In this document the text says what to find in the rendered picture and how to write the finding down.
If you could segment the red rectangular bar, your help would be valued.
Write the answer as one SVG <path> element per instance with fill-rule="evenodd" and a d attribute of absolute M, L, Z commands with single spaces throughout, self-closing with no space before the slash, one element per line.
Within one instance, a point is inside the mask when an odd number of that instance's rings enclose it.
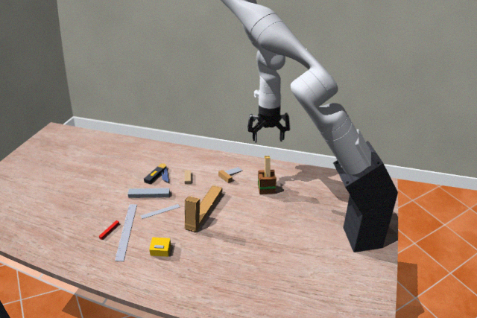
<path fill-rule="evenodd" d="M 112 232 L 119 225 L 119 221 L 115 221 L 110 227 L 108 227 L 103 233 L 99 235 L 99 239 L 103 240 L 110 232 Z"/>

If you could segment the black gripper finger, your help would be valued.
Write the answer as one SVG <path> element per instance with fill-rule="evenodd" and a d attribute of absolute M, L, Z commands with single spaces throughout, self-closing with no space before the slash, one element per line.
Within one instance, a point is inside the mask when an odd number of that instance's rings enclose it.
<path fill-rule="evenodd" d="M 253 126 L 253 122 L 258 118 L 258 115 L 253 115 L 253 114 L 250 114 L 249 115 L 249 121 L 248 121 L 248 126 L 247 126 L 247 129 L 248 129 L 248 132 L 252 132 L 253 133 L 253 140 L 255 141 L 255 143 L 257 142 L 257 132 L 259 130 L 261 130 L 268 122 L 267 119 L 265 119 L 262 123 L 259 123 L 257 122 L 255 127 L 252 127 Z"/>
<path fill-rule="evenodd" d="M 275 124 L 275 126 L 280 129 L 280 135 L 279 135 L 279 140 L 282 141 L 285 138 L 285 131 L 290 130 L 290 122 L 289 122 L 289 116 L 288 113 L 285 113 L 284 115 L 281 115 L 282 119 L 285 121 L 285 127 L 281 126 L 281 123 L 277 123 L 275 119 L 272 119 L 272 123 Z M 283 128 L 282 128 L 283 127 Z"/>

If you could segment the small tan wooden block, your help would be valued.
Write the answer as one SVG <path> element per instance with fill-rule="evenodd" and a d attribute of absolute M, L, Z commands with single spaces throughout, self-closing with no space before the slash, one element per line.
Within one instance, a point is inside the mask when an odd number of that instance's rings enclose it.
<path fill-rule="evenodd" d="M 191 171 L 185 171 L 185 184 L 191 184 Z"/>

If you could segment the grey rectangular bar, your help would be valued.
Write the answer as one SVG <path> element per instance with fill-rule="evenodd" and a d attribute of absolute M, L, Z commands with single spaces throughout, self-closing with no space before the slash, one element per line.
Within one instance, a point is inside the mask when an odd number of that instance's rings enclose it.
<path fill-rule="evenodd" d="M 128 198 L 169 197 L 169 188 L 129 188 Z"/>

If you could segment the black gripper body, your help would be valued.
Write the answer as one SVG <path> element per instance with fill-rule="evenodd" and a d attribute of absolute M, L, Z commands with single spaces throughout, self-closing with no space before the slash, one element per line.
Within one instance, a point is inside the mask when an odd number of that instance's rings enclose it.
<path fill-rule="evenodd" d="M 257 120 L 259 123 L 262 123 L 265 119 L 268 120 L 264 128 L 275 127 L 275 124 L 272 123 L 272 119 L 275 119 L 277 123 L 281 120 L 280 115 L 280 106 L 274 109 L 263 108 L 259 105 L 259 114 Z"/>

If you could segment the brown wooden block with green band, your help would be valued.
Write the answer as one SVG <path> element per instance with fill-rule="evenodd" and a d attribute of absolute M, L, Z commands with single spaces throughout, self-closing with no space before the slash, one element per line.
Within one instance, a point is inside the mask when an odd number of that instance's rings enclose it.
<path fill-rule="evenodd" d="M 275 194 L 277 177 L 274 170 L 271 170 L 271 176 L 265 177 L 265 170 L 258 170 L 259 194 Z"/>

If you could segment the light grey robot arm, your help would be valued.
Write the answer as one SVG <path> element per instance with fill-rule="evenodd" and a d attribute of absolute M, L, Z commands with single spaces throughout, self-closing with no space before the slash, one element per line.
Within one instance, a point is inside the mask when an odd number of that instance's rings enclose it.
<path fill-rule="evenodd" d="M 284 66 L 285 57 L 296 60 L 308 71 L 291 83 L 291 91 L 344 172 L 359 174 L 371 166 L 370 148 L 342 105 L 333 103 L 320 106 L 338 92 L 337 83 L 283 20 L 272 9 L 257 4 L 256 0 L 221 1 L 241 21 L 249 40 L 259 50 L 256 61 L 260 90 L 254 92 L 254 97 L 259 98 L 259 105 L 267 109 L 280 106 L 281 78 L 274 70 Z"/>

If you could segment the yellow box with grey clip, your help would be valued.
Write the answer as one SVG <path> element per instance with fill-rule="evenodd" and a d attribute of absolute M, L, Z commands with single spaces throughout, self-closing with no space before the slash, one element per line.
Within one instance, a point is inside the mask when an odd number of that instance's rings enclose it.
<path fill-rule="evenodd" d="M 170 238 L 152 238 L 150 255 L 168 257 L 171 248 Z"/>

